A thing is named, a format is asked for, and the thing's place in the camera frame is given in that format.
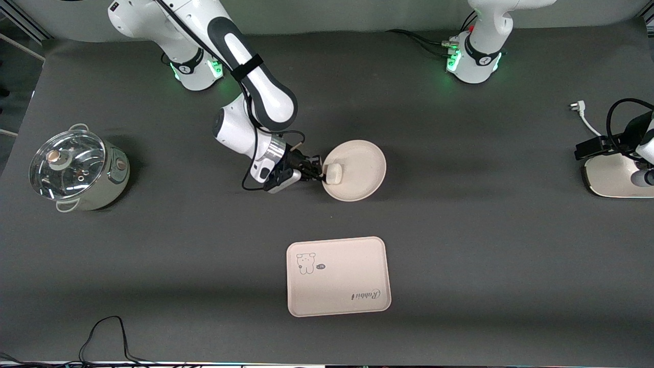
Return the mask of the round cream plate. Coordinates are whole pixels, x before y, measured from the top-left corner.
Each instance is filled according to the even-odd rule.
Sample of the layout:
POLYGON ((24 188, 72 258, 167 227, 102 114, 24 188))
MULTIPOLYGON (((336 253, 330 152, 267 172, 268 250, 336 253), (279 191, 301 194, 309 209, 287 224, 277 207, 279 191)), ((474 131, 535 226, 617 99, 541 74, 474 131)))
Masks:
POLYGON ((341 202, 357 202, 371 195, 381 186, 386 175, 386 159, 381 149, 372 142, 352 140, 332 149, 324 165, 343 166, 343 180, 338 186, 322 182, 324 190, 341 202))

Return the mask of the cream tray with rabbit print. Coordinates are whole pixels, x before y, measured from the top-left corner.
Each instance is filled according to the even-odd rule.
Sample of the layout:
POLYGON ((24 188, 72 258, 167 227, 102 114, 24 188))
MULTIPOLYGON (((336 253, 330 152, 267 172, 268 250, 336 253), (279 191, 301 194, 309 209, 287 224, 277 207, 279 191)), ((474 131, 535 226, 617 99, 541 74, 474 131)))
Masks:
POLYGON ((392 303, 386 247, 379 237, 295 242, 287 248, 286 264, 292 316, 381 312, 392 303))

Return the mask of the cream appliance base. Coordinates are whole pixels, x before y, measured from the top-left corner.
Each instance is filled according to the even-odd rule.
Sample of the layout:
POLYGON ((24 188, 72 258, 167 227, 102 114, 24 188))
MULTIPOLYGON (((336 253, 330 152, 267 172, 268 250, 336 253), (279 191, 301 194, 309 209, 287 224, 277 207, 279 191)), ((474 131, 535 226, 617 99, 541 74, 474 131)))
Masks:
POLYGON ((583 167, 586 185, 600 197, 619 199, 654 199, 654 186, 636 186, 632 177, 645 166, 619 154, 588 159, 583 167))

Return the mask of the pale green electric pot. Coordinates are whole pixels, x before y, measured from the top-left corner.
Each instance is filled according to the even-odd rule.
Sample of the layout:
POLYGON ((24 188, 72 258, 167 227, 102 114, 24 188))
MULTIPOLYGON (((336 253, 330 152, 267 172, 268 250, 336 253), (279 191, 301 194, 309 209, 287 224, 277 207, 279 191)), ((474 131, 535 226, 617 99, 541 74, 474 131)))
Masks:
MULTIPOLYGON (((70 126, 69 129, 86 129, 90 131, 86 124, 75 124, 70 126)), ((130 175, 128 157, 122 149, 108 140, 101 139, 107 146, 107 157, 103 173, 89 189, 80 193, 80 195, 67 200, 49 199, 55 203, 58 212, 70 213, 98 210, 110 205, 124 191, 130 175)))

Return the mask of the glass pot lid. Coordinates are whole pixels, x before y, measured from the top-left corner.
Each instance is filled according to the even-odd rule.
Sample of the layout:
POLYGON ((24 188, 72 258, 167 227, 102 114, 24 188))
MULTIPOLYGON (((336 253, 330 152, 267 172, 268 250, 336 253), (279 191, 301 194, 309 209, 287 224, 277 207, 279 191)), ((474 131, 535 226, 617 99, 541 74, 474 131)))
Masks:
POLYGON ((38 195, 67 200, 86 191, 100 177, 107 145, 86 129, 69 129, 47 140, 30 163, 29 179, 38 195))

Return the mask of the aluminium frame rail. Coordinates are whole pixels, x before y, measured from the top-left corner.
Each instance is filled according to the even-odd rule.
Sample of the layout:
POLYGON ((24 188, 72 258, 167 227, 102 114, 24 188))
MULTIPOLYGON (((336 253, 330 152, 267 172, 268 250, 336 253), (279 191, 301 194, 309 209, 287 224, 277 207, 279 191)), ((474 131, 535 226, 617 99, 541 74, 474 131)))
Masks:
POLYGON ((38 44, 42 44, 44 40, 53 39, 52 35, 21 9, 14 0, 0 0, 0 13, 38 44))

